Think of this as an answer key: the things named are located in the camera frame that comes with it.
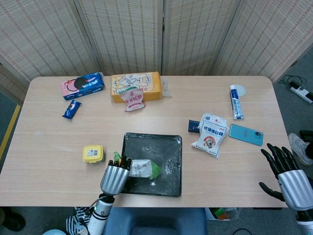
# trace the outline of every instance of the yellow snack box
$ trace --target yellow snack box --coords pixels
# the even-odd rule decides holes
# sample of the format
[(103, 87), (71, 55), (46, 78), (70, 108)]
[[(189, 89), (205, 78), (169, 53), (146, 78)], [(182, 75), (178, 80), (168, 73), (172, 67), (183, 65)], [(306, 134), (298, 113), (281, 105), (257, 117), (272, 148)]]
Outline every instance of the yellow snack box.
[(158, 72), (118, 74), (111, 76), (111, 96), (115, 103), (124, 103), (119, 92), (129, 87), (143, 89), (143, 101), (162, 99), (161, 77)]
[(83, 149), (83, 161), (87, 163), (104, 162), (104, 152), (102, 145), (89, 145)]

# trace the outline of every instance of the smartphone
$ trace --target smartphone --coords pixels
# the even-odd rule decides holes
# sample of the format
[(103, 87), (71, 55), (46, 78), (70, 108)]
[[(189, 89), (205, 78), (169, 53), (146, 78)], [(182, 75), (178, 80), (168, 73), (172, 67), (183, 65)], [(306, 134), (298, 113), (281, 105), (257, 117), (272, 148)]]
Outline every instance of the smartphone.
[(253, 130), (235, 124), (230, 125), (229, 137), (232, 137), (234, 139), (262, 146), (263, 136), (264, 134), (261, 131)]

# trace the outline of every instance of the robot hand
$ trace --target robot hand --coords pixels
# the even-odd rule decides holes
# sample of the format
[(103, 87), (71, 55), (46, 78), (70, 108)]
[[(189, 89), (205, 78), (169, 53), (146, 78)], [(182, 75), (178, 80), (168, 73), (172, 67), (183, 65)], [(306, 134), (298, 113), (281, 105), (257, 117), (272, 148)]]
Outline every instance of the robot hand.
[(268, 160), (282, 192), (271, 190), (263, 182), (259, 185), (268, 195), (286, 202), (289, 208), (297, 211), (296, 220), (303, 234), (313, 235), (313, 189), (308, 177), (299, 169), (288, 149), (280, 149), (270, 143), (267, 146), (273, 156), (264, 149), (261, 152)]
[(90, 221), (88, 223), (89, 235), (101, 235), (114, 203), (113, 196), (121, 193), (128, 178), (132, 160), (122, 156), (120, 161), (109, 161), (104, 172), (100, 188), (103, 191), (97, 199)]

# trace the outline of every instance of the woven bamboo screen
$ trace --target woven bamboo screen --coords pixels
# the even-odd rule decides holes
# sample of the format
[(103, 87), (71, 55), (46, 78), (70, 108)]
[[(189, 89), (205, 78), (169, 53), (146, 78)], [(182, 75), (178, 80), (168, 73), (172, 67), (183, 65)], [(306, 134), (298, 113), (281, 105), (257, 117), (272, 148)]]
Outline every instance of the woven bamboo screen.
[(106, 75), (159, 71), (162, 0), (79, 0)]
[(21, 105), (25, 99), (27, 87), (15, 78), (3, 65), (0, 65), (0, 92)]
[(65, 0), (1, 0), (0, 56), (27, 81), (96, 71)]
[(167, 0), (163, 75), (210, 75), (238, 0)]
[(308, 40), (313, 35), (313, 2), (242, 2), (214, 74), (263, 75), (274, 82), (293, 63), (294, 55), (311, 44)]

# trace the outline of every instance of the wooden table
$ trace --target wooden table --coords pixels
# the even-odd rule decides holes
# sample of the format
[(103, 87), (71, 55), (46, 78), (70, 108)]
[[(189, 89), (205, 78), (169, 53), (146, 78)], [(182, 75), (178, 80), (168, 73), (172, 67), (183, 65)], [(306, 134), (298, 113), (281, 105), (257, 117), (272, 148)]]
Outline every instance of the wooden table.
[[(191, 147), (199, 134), (188, 121), (203, 113), (224, 117), (265, 133), (270, 142), (289, 147), (272, 83), (261, 76), (166, 76), (173, 97), (146, 102), (126, 113), (125, 104), (110, 98), (110, 77), (104, 91), (80, 97), (72, 120), (62, 117), (70, 101), (60, 82), (71, 77), (34, 79), (22, 107), (0, 175), (1, 206), (89, 206), (101, 193), (100, 181), (114, 151), (121, 152), (126, 132), (181, 135), (182, 194), (179, 198), (120, 194), (119, 207), (285, 207), (265, 194), (258, 183), (279, 190), (261, 147), (225, 137), (220, 158)], [(242, 84), (244, 120), (232, 119), (229, 85)], [(83, 147), (101, 144), (103, 164), (82, 161)]]

